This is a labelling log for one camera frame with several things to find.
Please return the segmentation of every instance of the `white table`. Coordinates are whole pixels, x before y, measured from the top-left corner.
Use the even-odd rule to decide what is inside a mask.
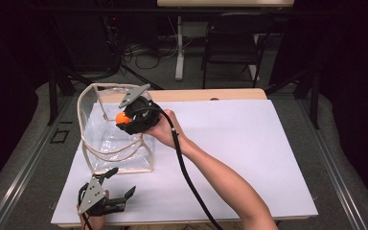
[[[271,101],[265,100],[263,90],[172,90],[154,91],[151,95],[161,107],[175,111],[191,139],[256,189],[274,219],[306,219],[318,214],[277,113]],[[186,102],[175,102],[180,98]],[[230,100],[205,101],[211,98]],[[187,159],[185,163],[214,218],[239,220],[199,170]],[[61,227],[80,225],[76,210],[78,190],[90,176],[79,148],[53,224]],[[133,186],[137,186],[136,193],[127,202],[126,210],[108,215],[107,224],[208,221],[185,182],[173,149],[156,142],[153,172],[116,174],[103,183],[110,191],[110,198],[123,196]]]
[[[224,7],[224,8],[239,8],[239,7],[258,7],[258,8],[284,8],[292,7],[294,0],[157,0],[159,7],[175,7],[175,8],[189,8],[189,7]],[[196,25],[196,35],[204,36],[207,23],[201,23]],[[183,50],[183,35],[194,35],[183,33],[183,21],[181,16],[178,16],[177,22],[177,64],[175,68],[175,79],[177,81],[183,80],[183,68],[184,68],[184,50]],[[203,32],[199,33],[199,28],[203,28]],[[256,66],[249,66],[252,79],[258,76],[253,76],[256,72]]]

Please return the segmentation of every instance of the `human hand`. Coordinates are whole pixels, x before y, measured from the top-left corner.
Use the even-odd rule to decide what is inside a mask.
[[[186,136],[184,134],[183,129],[181,128],[180,123],[178,122],[175,116],[175,113],[169,109],[164,110],[164,112],[172,120],[172,124],[174,126],[176,133],[178,134],[180,144],[182,144],[181,141],[186,140]],[[172,128],[163,114],[160,114],[159,116],[160,121],[158,122],[158,124],[156,126],[149,128],[144,133],[155,137],[162,144],[175,149],[175,144],[172,135]]]
[[[109,191],[105,190],[105,197],[109,198]],[[100,217],[88,217],[88,222],[94,230],[100,230],[104,228],[105,225],[105,215]],[[85,220],[83,219],[82,215],[80,215],[80,223],[81,229],[89,229],[88,225],[85,224]]]

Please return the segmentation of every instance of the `orange object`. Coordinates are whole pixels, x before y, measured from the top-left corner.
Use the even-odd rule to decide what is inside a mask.
[[[116,115],[115,118],[115,122],[116,124],[122,124],[122,123],[129,123],[131,120],[129,117],[127,117],[127,115],[125,114],[125,112],[120,112],[118,113],[118,115]]]

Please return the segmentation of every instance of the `chair backrest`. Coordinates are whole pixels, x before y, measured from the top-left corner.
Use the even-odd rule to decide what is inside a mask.
[[[213,34],[270,34],[274,20],[267,14],[225,12],[214,16],[208,24],[207,35]]]

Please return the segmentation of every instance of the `transparent bag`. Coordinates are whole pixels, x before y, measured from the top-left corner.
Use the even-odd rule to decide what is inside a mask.
[[[147,134],[129,135],[116,127],[115,116],[123,111],[119,104],[131,84],[93,83],[81,94],[77,104],[82,152],[92,173],[118,167],[119,173],[152,171],[154,138]],[[141,96],[151,100],[145,91]]]

